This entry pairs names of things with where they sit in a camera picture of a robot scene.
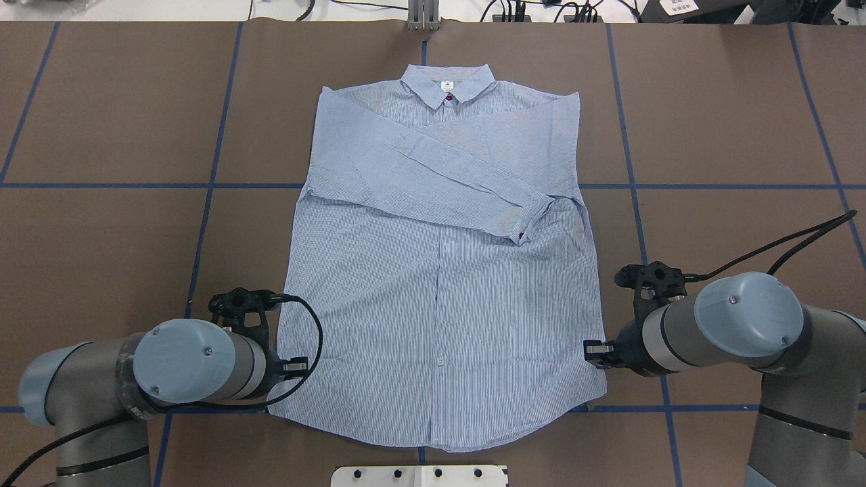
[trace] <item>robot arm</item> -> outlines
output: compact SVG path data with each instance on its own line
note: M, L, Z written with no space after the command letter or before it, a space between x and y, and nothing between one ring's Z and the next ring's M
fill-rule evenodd
M54 426L63 438L119 419L57 447L55 486L150 487L144 420L200 401L259 398L293 378L301 378L293 390L300 386L316 360L307 370L307 357L281 360L268 345L265 311L288 301L307 307L319 325L296 296L238 288L211 300L213 322L169 320L146 334L82 343L34 360L19 387L31 422ZM257 313L261 324L245 326L248 313ZM216 325L220 317L223 327Z
M764 378L746 486L866 485L866 458L850 443L866 389L866 322L801 306L790 289L759 272L668 302L665 289L684 294L671 284L682 273L661 263L640 271L649 278L637 280L651 283L636 290L636 316L645 317L614 341L585 342L589 362L644 376L722 362L748 366ZM647 287L657 293L653 300L638 296Z

